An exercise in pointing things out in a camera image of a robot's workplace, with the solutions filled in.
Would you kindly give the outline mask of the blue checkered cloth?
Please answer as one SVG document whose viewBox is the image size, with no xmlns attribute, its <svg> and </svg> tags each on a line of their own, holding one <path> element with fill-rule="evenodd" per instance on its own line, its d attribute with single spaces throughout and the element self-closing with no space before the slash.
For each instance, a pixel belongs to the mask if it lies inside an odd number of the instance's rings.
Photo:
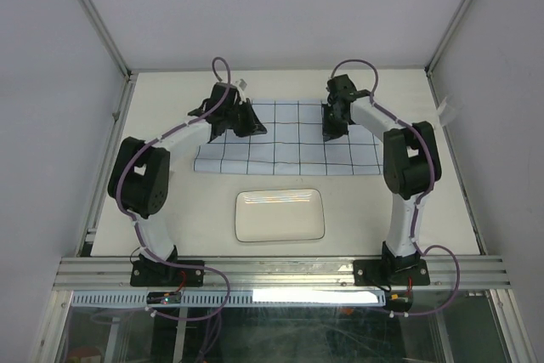
<svg viewBox="0 0 544 363">
<path fill-rule="evenodd" d="M 274 176 L 359 176 L 383 173 L 378 138 L 350 125 L 339 139 L 323 140 L 322 100 L 257 99 L 253 109 L 267 133 L 238 138 L 232 130 L 202 145 L 198 173 Z"/>
</svg>

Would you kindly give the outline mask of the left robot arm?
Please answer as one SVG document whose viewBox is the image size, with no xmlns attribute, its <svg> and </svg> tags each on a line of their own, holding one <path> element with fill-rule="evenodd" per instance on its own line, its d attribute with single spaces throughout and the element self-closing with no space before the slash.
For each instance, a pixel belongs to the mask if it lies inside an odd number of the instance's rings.
<svg viewBox="0 0 544 363">
<path fill-rule="evenodd" d="M 172 129 L 148 141 L 127 137 L 121 142 L 107 193 L 131 219 L 141 253 L 151 261 L 148 274 L 160 285 L 174 282 L 179 272 L 177 248 L 157 215 L 167 201 L 171 166 L 228 131 L 238 138 L 267 133 L 244 94 L 246 86 L 242 80 L 218 82 Z"/>
</svg>

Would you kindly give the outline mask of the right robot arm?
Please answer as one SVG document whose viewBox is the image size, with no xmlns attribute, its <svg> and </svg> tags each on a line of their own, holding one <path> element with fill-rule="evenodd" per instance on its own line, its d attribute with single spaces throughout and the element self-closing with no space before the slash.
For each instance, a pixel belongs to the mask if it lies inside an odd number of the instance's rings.
<svg viewBox="0 0 544 363">
<path fill-rule="evenodd" d="M 407 278 L 421 258 L 417 244 L 427 196 L 442 175 L 433 126 L 412 124 L 378 104 L 374 92 L 359 90 L 348 75 L 327 81 L 328 97 L 322 105 L 325 141 L 361 125 L 382 143 L 382 174 L 393 195 L 388 236 L 382 243 L 381 277 L 390 284 Z"/>
</svg>

